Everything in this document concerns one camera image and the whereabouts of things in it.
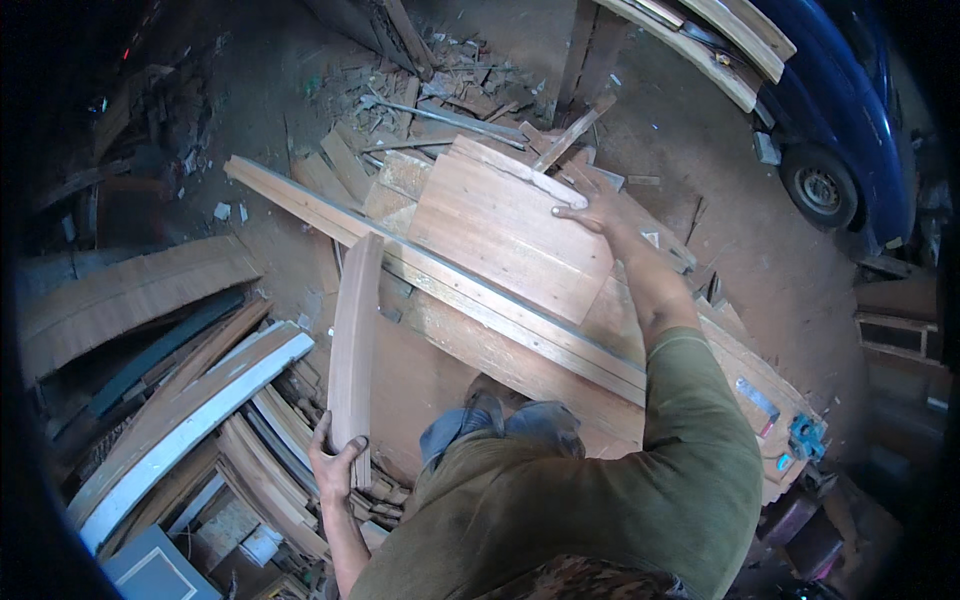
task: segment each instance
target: dirt floor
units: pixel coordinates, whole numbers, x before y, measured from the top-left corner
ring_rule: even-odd
[[[563,69],[574,5],[573,0],[420,0],[407,8],[417,26],[484,38],[535,82],[545,80],[542,93],[550,97]],[[174,18],[170,13],[177,10]],[[211,62],[208,80],[214,129],[204,158],[212,167],[186,180],[182,201],[168,208],[167,227],[188,237],[235,232],[268,267],[260,288],[275,301],[274,315],[293,320],[303,315],[322,324],[330,306],[324,305],[311,261],[317,235],[243,185],[230,184],[222,165],[238,154],[288,174],[290,154],[320,150],[333,119],[349,109],[338,106],[339,69],[372,60],[372,53],[326,30],[296,0],[173,1],[168,11],[156,30],[151,60],[163,62],[188,46],[196,51],[220,36],[223,48]],[[611,79],[618,100],[598,122],[597,166],[624,176],[659,176],[660,186],[628,186],[628,191],[681,239],[704,199],[707,209],[690,236],[690,249],[706,270],[720,274],[763,357],[815,410],[829,410],[829,454],[841,461],[855,458],[861,450],[866,366],[851,318],[853,264],[829,234],[804,220],[776,170],[756,161],[751,117],[693,65],[634,29],[614,75],[621,84]],[[307,100],[304,90],[312,78],[331,84]],[[219,202],[233,204],[226,223],[212,217]],[[247,211],[246,223],[238,203]],[[318,344],[328,348],[325,328],[313,329]],[[458,401],[436,398],[437,392],[431,392],[436,401],[424,400],[431,411]],[[406,443],[419,433],[407,432]],[[409,460],[415,465],[417,457]]]

